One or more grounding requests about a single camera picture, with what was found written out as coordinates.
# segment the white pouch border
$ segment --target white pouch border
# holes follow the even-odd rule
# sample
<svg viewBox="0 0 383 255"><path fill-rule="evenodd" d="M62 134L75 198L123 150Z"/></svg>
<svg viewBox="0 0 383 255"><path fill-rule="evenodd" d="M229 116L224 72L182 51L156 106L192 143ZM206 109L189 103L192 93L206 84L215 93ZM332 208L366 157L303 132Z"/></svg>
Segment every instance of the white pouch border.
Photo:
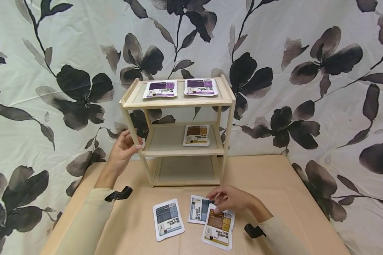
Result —
<svg viewBox="0 0 383 255"><path fill-rule="evenodd" d="M217 206L214 205L214 204L209 204L209 210L207 211L208 214L210 214L210 209L216 209ZM207 223L209 221L209 217L207 216L207 219L206 219L206 223L204 224L204 229L203 229L203 234L201 236L201 240L203 243L205 244L210 244L210 245L213 245L215 247L218 247L222 250L227 250L227 251L230 251L233 247L233 235L232 235L232 231L233 231L233 228L234 228L234 221L235 221L235 213L232 211L232 210L225 210L224 213L228 213L228 214L231 214L231 224L230 224L230 230L228 231L228 240L229 240L229 246L224 246L224 245L221 245L221 244L217 244L215 242L211 242L211 241L207 241L205 238L204 238L204 234L206 233L206 229L207 229Z"/></svg>
<svg viewBox="0 0 383 255"><path fill-rule="evenodd" d="M187 128L189 126L205 126L207 127L207 144L186 144L186 134L187 134ZM200 146L200 147L207 147L210 146L210 140L209 140L209 132L210 132L210 125L186 125L186 128L184 129L184 136L183 136L183 146L188 147L188 146Z"/></svg>
<svg viewBox="0 0 383 255"><path fill-rule="evenodd" d="M173 232L170 232L169 234L165 234L164 236L160 236L159 235L159 229L157 228L157 215L156 215L156 209L159 208L159 207L162 207L162 206L165 206L165 205L168 205L168 204L172 204L172 203L175 203L176 206L177 206L177 212L178 212L178 217L179 217L179 221L180 221L180 225L181 225L181 229L179 230L176 230L176 231L173 231ZM172 236L177 236L178 234L181 234L181 233L184 233L185 231L185 228L184 228L184 224L183 224L183 220L182 220L182 216L180 214L180 208L179 208L179 203L177 202L177 199L172 199L172 200L169 200L169 201L165 201L163 203L160 203L160 204L157 204L155 206L153 206L153 218L154 218L154 224L155 224L155 233L156 233L156 240L158 242L166 239L166 238L169 238L169 237L172 237Z"/></svg>
<svg viewBox="0 0 383 255"><path fill-rule="evenodd" d="M191 207L192 207L192 201L193 201L193 198L199 198L199 199L209 200L208 198L204 198L204 197L201 197L201 196L191 195L191 197L190 197L190 212L189 212L189 217L188 217L187 222L188 222L188 223L197 223L197 224L202 224L202 225L204 225L205 222L203 222L203 221L201 221L201 220L191 220L191 219L190 219L190 213L191 213L191 211L192 211Z"/></svg>
<svg viewBox="0 0 383 255"><path fill-rule="evenodd" d="M146 84L145 92L143 92L143 98L151 99L151 98L158 98L158 97L161 97L161 96L148 97L150 84L152 84L152 83L165 83L165 82L167 82L167 81L174 82L174 96L172 96L172 97L177 97L177 80L152 80L152 81L149 81L149 82Z"/></svg>
<svg viewBox="0 0 383 255"><path fill-rule="evenodd" d="M187 94L187 81L189 80L211 80L211 83L213 84L213 92L214 94L200 94L200 95L189 95ZM216 83L216 80L215 79L199 79L199 78L194 78L194 79L186 79L184 80L184 94L186 96L197 96L197 97L212 97L212 96L215 96L215 95L218 95L218 90L217 90L217 83Z"/></svg>

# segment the purple food pouch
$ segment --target purple food pouch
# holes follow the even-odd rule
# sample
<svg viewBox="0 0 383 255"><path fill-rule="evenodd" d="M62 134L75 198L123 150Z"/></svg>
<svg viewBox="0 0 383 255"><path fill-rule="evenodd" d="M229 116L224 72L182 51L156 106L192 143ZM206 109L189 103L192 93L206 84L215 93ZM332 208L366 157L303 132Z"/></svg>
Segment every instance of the purple food pouch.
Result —
<svg viewBox="0 0 383 255"><path fill-rule="evenodd" d="M216 94L215 84L211 79L187 80L186 94L190 96L212 96Z"/></svg>
<svg viewBox="0 0 383 255"><path fill-rule="evenodd" d="M174 97L176 94L176 81L157 81L148 83L144 98Z"/></svg>

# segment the bottom shelf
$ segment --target bottom shelf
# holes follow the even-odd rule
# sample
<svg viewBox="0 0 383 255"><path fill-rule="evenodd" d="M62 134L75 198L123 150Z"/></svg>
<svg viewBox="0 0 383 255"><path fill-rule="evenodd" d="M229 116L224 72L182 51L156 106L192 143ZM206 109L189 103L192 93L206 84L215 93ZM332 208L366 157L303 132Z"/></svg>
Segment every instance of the bottom shelf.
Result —
<svg viewBox="0 0 383 255"><path fill-rule="evenodd" d="M153 186L219 185L218 169L216 155L159 157Z"/></svg>

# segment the black wrist clip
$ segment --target black wrist clip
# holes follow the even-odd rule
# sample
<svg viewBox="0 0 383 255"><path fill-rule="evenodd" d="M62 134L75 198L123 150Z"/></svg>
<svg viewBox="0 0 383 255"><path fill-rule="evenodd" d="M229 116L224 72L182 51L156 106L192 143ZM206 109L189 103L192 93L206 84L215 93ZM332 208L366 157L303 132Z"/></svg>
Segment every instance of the black wrist clip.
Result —
<svg viewBox="0 0 383 255"><path fill-rule="evenodd" d="M267 235L264 233L264 231L262 231L262 229L259 226L254 228L250 223L245 225L244 230L253 239L257 238L257 237L260 237L260 236L267 237Z"/></svg>
<svg viewBox="0 0 383 255"><path fill-rule="evenodd" d="M132 194L132 188L129 186L126 186L122 192L115 191L111 195L107 196L105 198L105 201L111 202L113 199L115 200L121 200L121 199L127 199Z"/></svg>

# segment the middle shelf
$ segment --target middle shelf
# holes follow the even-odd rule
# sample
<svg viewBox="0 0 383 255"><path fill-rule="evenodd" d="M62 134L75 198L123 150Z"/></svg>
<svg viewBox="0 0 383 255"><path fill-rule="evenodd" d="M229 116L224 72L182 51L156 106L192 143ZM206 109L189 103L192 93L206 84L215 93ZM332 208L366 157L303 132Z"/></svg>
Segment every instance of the middle shelf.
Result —
<svg viewBox="0 0 383 255"><path fill-rule="evenodd" d="M209 146L183 146L184 130L186 125L190 124L210 125ZM224 147L220 137L219 126L215 121L152 124L146 139L145 148L141 153L145 157L224 155Z"/></svg>

